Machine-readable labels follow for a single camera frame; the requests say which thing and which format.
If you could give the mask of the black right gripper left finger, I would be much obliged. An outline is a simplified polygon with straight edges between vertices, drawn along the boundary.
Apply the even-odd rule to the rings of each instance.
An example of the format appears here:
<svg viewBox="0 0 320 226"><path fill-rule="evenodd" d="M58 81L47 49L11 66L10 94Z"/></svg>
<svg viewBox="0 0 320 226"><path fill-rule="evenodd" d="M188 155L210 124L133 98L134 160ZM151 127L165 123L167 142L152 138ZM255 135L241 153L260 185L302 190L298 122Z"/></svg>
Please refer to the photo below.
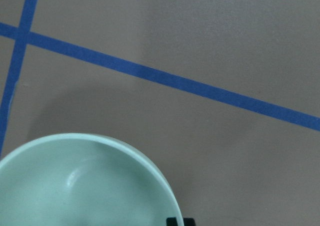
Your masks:
<svg viewBox="0 0 320 226"><path fill-rule="evenodd" d="M178 226L176 217L168 217L166 219L166 226Z"/></svg>

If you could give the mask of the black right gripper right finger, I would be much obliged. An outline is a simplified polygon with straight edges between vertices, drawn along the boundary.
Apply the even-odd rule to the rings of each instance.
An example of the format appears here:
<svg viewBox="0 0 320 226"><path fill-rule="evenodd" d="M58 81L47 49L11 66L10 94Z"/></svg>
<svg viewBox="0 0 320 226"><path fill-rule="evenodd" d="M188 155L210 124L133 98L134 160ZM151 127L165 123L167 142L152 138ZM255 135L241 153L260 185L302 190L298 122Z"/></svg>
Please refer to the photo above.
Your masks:
<svg viewBox="0 0 320 226"><path fill-rule="evenodd" d="M193 218L184 218L184 226L195 226L195 220Z"/></svg>

